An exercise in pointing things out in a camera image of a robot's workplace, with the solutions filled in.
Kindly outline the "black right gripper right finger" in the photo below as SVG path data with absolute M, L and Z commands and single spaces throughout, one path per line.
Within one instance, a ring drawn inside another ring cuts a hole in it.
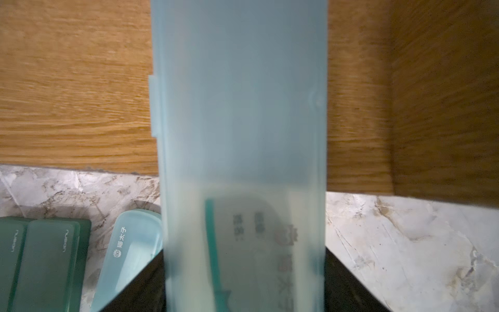
M 389 312 L 328 248 L 324 263 L 324 310 Z

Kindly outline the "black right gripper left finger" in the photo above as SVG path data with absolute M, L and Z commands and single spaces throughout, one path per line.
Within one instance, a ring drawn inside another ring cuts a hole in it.
M 166 311 L 164 252 L 161 250 L 101 311 Z

